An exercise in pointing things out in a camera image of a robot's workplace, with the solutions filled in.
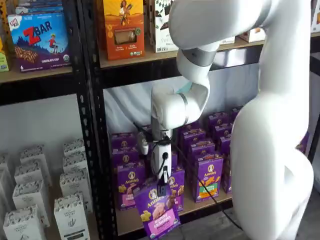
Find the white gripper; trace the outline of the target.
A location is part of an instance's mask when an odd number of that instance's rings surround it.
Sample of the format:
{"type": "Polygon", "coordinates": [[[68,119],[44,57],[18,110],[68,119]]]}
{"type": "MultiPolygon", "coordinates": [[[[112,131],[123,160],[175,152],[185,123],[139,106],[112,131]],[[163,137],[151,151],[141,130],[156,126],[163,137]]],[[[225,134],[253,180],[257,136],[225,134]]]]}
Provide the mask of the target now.
{"type": "Polygon", "coordinates": [[[151,153],[151,169],[157,177],[157,196],[167,195],[168,180],[172,171],[172,149],[171,144],[156,144],[151,153]]]}

